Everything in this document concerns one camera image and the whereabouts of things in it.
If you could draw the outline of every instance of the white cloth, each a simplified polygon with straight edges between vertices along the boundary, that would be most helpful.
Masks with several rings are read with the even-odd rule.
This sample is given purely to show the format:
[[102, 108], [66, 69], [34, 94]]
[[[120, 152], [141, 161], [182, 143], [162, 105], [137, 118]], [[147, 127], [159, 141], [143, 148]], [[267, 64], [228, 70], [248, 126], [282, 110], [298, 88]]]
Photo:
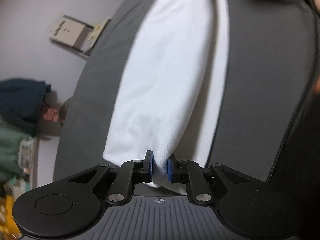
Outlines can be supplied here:
[[167, 159], [186, 129], [207, 71], [210, 78], [206, 78], [207, 88], [202, 88], [200, 95], [207, 93], [212, 98], [202, 100], [205, 114], [200, 119], [200, 132], [195, 134], [198, 146], [188, 158], [204, 165], [219, 115], [228, 58], [224, 11], [224, 18], [217, 22], [226, 24], [222, 28], [225, 32], [217, 35], [217, 41], [219, 37], [221, 43], [224, 38], [226, 41], [222, 49], [215, 48], [213, 64], [206, 70], [214, 37], [213, 14], [211, 0], [155, 0], [124, 68], [103, 153], [105, 160], [120, 166], [128, 160], [144, 159], [146, 150], [151, 149], [153, 182], [165, 185]]

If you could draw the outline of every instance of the crosshair symbol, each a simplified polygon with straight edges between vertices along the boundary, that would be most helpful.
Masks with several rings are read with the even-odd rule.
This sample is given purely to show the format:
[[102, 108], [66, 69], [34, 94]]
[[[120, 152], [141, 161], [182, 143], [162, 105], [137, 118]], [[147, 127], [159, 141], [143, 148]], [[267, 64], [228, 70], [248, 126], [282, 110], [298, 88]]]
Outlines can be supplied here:
[[156, 199], [155, 201], [156, 201], [157, 203], [161, 204], [161, 203], [163, 203], [165, 200], [162, 199], [162, 198], [158, 198], [158, 199]]

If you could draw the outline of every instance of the white wall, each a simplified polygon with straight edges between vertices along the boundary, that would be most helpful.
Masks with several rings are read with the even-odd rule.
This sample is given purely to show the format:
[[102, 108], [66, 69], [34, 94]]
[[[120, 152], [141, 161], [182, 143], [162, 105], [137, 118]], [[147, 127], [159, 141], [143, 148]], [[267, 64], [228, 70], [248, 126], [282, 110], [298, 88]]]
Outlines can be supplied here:
[[[0, 1], [0, 79], [45, 80], [52, 84], [49, 103], [59, 106], [72, 96], [86, 60], [50, 43], [49, 26], [65, 13], [90, 24], [111, 17], [123, 0], [2, 0]], [[42, 125], [38, 186], [52, 181], [59, 127]]]

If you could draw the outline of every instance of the person's skin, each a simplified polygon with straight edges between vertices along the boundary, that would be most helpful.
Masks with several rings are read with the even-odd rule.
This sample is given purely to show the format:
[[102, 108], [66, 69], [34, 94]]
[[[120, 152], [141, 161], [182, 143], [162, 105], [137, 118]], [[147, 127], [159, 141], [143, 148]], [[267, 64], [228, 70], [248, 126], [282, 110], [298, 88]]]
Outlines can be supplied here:
[[[315, 4], [316, 4], [316, 7], [318, 9], [318, 12], [320, 14], [320, 0], [314, 0], [314, 1], [315, 1]], [[314, 87], [314, 91], [315, 91], [315, 93], [317, 95], [320, 94], [320, 77], [317, 80], [317, 83], [316, 83], [316, 85]]]

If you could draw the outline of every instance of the gray fabric surface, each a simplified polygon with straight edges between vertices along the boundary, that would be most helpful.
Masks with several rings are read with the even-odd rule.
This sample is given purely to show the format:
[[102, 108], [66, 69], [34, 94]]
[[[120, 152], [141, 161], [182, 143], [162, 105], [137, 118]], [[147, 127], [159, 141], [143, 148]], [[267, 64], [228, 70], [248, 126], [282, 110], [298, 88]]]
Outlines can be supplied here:
[[[135, 34], [153, 1], [126, 0], [99, 38], [68, 109], [55, 162], [54, 180], [105, 162], [102, 153], [122, 71]], [[143, 188], [149, 194], [154, 190], [139, 185], [137, 189], [141, 190], [137, 193], [142, 194]]]
[[230, 53], [209, 163], [266, 180], [313, 68], [302, 0], [228, 0]]

